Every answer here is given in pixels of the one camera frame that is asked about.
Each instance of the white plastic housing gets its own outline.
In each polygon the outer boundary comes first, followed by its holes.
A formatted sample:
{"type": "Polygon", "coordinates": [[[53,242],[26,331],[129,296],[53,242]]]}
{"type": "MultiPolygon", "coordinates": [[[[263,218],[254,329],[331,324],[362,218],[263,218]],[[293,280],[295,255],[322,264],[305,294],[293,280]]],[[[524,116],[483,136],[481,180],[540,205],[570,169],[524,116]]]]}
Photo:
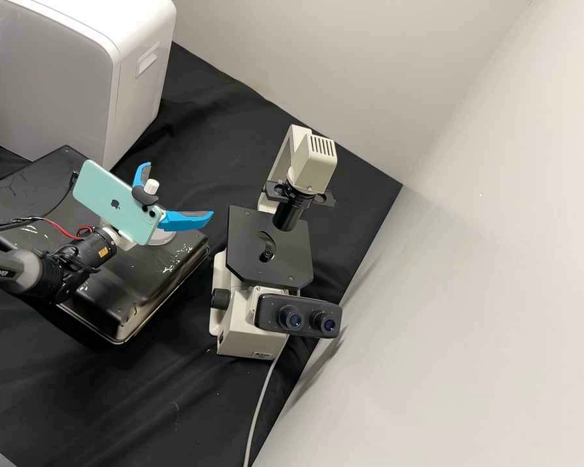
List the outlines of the white plastic housing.
{"type": "MultiPolygon", "coordinates": [[[[288,180],[302,193],[316,195],[326,191],[336,166],[337,152],[332,139],[315,136],[304,126],[290,125],[268,180],[280,183],[288,180]]],[[[278,204],[262,193],[258,211],[274,214],[278,204]]]]}
{"type": "Polygon", "coordinates": [[[171,0],[0,0],[0,145],[109,169],[158,114],[171,0]]]}
{"type": "Polygon", "coordinates": [[[258,298],[265,293],[287,294],[282,289],[250,287],[227,269],[227,250],[214,255],[212,289],[228,289],[227,310],[210,309],[210,334],[217,337],[219,355],[273,360],[287,342],[287,334],[263,331],[254,325],[258,298]]]}
{"type": "Polygon", "coordinates": [[[307,134],[292,155],[287,179],[294,188],[303,193],[324,193],[336,165],[335,142],[329,138],[307,134]]]}

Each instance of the ventilation slot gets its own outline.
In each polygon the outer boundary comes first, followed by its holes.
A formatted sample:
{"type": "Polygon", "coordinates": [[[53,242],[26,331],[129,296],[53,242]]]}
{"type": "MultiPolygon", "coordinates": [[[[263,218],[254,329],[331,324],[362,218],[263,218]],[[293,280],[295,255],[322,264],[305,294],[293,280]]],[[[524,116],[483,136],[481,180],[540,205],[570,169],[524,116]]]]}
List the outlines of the ventilation slot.
{"type": "Polygon", "coordinates": [[[320,136],[312,136],[311,139],[311,150],[313,152],[318,152],[319,154],[324,154],[325,156],[334,157],[335,149],[333,147],[333,141],[328,138],[321,138],[320,136]]]}

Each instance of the blue phone clamp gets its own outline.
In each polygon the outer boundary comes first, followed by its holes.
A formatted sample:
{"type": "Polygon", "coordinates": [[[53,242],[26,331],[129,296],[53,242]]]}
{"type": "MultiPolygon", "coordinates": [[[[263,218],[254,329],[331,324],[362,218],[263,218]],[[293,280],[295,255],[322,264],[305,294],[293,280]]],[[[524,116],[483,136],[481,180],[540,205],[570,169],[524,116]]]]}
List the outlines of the blue phone clamp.
{"type": "MultiPolygon", "coordinates": [[[[144,206],[158,202],[156,192],[159,183],[149,178],[151,162],[138,166],[132,181],[132,196],[144,206]]],[[[163,217],[158,223],[158,229],[165,232],[182,232],[205,227],[212,218],[212,211],[167,211],[163,209],[163,217]]]]}

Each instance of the white appliance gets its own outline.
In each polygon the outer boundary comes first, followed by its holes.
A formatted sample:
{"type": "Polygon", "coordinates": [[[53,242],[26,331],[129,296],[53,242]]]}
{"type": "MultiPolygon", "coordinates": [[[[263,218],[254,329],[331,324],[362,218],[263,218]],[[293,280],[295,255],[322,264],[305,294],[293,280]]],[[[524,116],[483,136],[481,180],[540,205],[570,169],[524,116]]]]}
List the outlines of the white appliance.
{"type": "Polygon", "coordinates": [[[171,0],[0,0],[0,145],[70,145],[109,169],[154,120],[171,0]]]}

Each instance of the microscope stage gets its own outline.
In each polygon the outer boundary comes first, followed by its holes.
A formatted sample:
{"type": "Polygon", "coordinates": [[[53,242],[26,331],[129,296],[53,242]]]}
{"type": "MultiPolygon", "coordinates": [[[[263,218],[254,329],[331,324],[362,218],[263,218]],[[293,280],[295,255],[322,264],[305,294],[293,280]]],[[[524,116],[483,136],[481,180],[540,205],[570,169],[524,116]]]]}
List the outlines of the microscope stage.
{"type": "Polygon", "coordinates": [[[229,207],[227,267],[243,281],[301,289],[313,280],[310,233],[306,221],[283,232],[273,215],[229,207]]]}

